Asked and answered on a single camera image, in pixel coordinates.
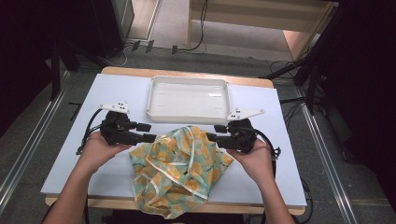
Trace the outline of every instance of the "plastic tray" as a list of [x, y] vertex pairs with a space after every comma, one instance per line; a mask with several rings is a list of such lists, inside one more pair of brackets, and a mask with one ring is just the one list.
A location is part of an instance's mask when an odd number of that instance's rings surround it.
[[222, 79], [155, 77], [148, 117], [172, 123], [224, 123], [230, 114], [228, 83]]

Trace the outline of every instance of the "hand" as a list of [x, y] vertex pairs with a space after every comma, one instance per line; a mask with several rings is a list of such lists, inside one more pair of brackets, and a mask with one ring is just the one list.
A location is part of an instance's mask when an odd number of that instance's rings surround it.
[[76, 168], [84, 175], [93, 175], [99, 167], [131, 146], [117, 144], [110, 146], [100, 133], [92, 133], [76, 164]]
[[257, 184], [274, 180], [271, 148], [262, 140], [256, 139], [253, 149], [248, 154], [231, 149], [227, 149], [227, 152], [242, 164], [247, 174]]

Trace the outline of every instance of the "floral cloth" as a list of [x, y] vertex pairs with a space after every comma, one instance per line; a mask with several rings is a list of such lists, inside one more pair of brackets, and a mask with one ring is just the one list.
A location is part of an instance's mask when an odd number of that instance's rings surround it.
[[233, 158], [188, 126], [146, 143], [130, 153], [135, 202], [145, 213], [176, 218], [206, 202]]

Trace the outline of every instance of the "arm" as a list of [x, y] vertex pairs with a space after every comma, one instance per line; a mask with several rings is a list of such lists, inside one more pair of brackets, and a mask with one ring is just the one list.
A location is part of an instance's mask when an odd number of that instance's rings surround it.
[[59, 199], [43, 223], [81, 223], [92, 175], [117, 153], [129, 147], [125, 145], [109, 146], [101, 134], [91, 134]]
[[248, 154], [230, 149], [227, 152], [242, 164], [247, 174], [259, 186], [268, 222], [294, 223], [274, 179], [270, 148], [257, 139]]

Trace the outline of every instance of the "black stand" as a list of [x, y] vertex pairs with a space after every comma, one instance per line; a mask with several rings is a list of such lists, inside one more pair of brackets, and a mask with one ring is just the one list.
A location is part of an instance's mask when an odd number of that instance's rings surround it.
[[59, 94], [61, 90], [61, 74], [59, 66], [59, 58], [62, 58], [64, 65], [68, 71], [77, 71], [79, 68], [78, 60], [74, 53], [77, 52], [93, 63], [96, 63], [100, 68], [108, 66], [107, 63], [99, 60], [96, 56], [84, 50], [75, 43], [64, 38], [55, 37], [51, 49], [51, 76], [52, 76], [52, 93], [49, 98], [51, 101]]
[[318, 42], [315, 46], [308, 52], [308, 54], [302, 58], [301, 60], [294, 62], [291, 65], [288, 65], [278, 71], [274, 72], [271, 75], [259, 78], [266, 79], [274, 79], [276, 77], [280, 77], [285, 73], [300, 67], [296, 76], [293, 79], [293, 82], [296, 86], [302, 86], [306, 80], [309, 78], [309, 86], [307, 93], [307, 101], [306, 106], [311, 114], [314, 114], [314, 94], [315, 87], [317, 85], [318, 79], [320, 77], [320, 67], [319, 61], [323, 61], [325, 55], [323, 54], [323, 49], [331, 43], [331, 36], [334, 33], [334, 30], [337, 27], [338, 22], [344, 17], [348, 4], [344, 4], [345, 1], [339, 1], [339, 7], [337, 8], [332, 20], [327, 25], [326, 29], [320, 35]]

